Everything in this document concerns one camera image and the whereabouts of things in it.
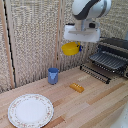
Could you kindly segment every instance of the white plate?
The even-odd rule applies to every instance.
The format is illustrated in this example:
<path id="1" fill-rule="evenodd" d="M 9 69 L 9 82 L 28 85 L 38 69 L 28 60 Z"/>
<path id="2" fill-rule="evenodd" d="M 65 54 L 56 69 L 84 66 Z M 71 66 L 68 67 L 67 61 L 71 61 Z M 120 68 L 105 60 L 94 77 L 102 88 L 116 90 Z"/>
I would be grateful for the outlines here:
<path id="1" fill-rule="evenodd" d="M 53 112 L 49 99 L 38 94 L 27 94 L 11 103 L 8 118 L 18 128 L 40 128 L 51 120 Z"/>

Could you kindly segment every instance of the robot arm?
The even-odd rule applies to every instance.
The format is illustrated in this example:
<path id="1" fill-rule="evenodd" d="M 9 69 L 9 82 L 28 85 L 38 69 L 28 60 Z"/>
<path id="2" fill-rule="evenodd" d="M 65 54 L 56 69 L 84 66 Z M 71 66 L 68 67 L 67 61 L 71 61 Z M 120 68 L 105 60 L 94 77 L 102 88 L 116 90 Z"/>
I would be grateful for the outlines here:
<path id="1" fill-rule="evenodd" d="M 74 0 L 72 12 L 75 25 L 66 25 L 64 38 L 67 40 L 94 42 L 100 39 L 100 24 L 92 21 L 107 15 L 111 8 L 111 0 Z"/>
<path id="2" fill-rule="evenodd" d="M 72 12 L 77 20 L 98 18 L 107 15 L 111 0 L 74 0 Z"/>

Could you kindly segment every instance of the plate rim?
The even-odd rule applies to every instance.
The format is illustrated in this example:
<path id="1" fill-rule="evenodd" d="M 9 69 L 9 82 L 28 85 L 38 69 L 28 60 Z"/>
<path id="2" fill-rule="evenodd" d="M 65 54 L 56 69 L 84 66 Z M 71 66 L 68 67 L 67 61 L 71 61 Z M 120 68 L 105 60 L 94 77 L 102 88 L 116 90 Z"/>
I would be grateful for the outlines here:
<path id="1" fill-rule="evenodd" d="M 11 102 L 11 104 L 9 105 L 9 107 L 8 107 L 8 119 L 9 119 L 9 121 L 10 121 L 15 127 L 17 127 L 17 128 L 23 128 L 23 127 L 16 126 L 16 125 L 13 123 L 13 121 L 12 121 L 11 118 L 10 118 L 9 112 L 10 112 L 10 109 L 11 109 L 12 104 L 13 104 L 17 99 L 19 99 L 19 98 L 21 98 L 21 97 L 23 97 L 23 96 L 26 96 L 26 95 L 38 95 L 38 96 L 44 97 L 44 98 L 46 98 L 48 101 L 50 101 L 47 97 L 45 97 L 45 96 L 43 96 L 43 95 L 40 95 L 40 94 L 25 94 L 25 95 L 21 95 L 21 96 L 17 97 L 15 100 L 13 100 L 13 101 Z M 36 128 L 41 128 L 41 127 L 47 125 L 47 124 L 51 121 L 51 119 L 52 119 L 52 117 L 53 117 L 53 114 L 54 114 L 54 107 L 53 107 L 53 104 L 52 104 L 51 101 L 50 101 L 50 103 L 51 103 L 51 106 L 52 106 L 52 115 L 51 115 L 49 121 L 48 121 L 47 123 L 43 124 L 42 126 L 36 127 Z"/>

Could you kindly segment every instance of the wooden countertop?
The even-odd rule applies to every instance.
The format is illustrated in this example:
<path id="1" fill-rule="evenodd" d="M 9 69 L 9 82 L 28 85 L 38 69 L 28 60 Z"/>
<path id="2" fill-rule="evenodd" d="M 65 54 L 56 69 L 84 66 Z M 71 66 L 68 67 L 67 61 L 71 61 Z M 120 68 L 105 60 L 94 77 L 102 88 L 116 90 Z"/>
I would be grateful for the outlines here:
<path id="1" fill-rule="evenodd" d="M 84 87 L 78 93 L 69 87 Z M 0 94 L 0 128 L 14 128 L 7 117 L 10 103 L 24 94 L 41 94 L 53 103 L 54 116 L 44 128 L 109 128 L 128 101 L 128 80 L 116 78 L 109 85 L 79 70 L 59 74 L 56 85 L 47 78 Z"/>

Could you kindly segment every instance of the woven wall panel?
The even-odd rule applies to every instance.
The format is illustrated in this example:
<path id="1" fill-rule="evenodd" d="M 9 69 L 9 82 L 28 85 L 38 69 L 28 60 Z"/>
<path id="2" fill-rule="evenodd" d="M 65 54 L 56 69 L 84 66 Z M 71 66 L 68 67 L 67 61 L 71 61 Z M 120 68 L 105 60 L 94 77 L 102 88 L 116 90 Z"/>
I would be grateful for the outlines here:
<path id="1" fill-rule="evenodd" d="M 72 3 L 74 0 L 65 0 L 65 9 L 64 9 L 64 20 L 63 20 L 63 31 L 62 35 L 64 35 L 64 26 L 67 23 L 74 23 L 74 17 L 72 16 Z M 62 37 L 61 41 L 61 46 L 69 43 L 71 41 L 65 40 Z M 66 56 L 63 54 L 62 50 L 60 52 L 60 69 L 61 71 L 63 70 L 68 70 L 70 68 L 76 67 L 81 65 L 82 63 L 85 62 L 85 43 L 82 43 L 84 46 L 83 51 L 79 52 L 76 55 L 73 56 Z"/>
<path id="2" fill-rule="evenodd" d="M 128 31 L 128 0 L 112 0 L 110 12 L 99 21 L 102 37 L 124 39 Z"/>
<path id="3" fill-rule="evenodd" d="M 53 67 L 59 0 L 11 0 L 19 85 L 42 79 Z"/>
<path id="4" fill-rule="evenodd" d="M 9 64 L 7 58 L 7 49 L 5 46 L 4 31 L 3 31 L 3 17 L 0 12 L 0 93 L 11 89 L 11 79 L 9 72 Z"/>

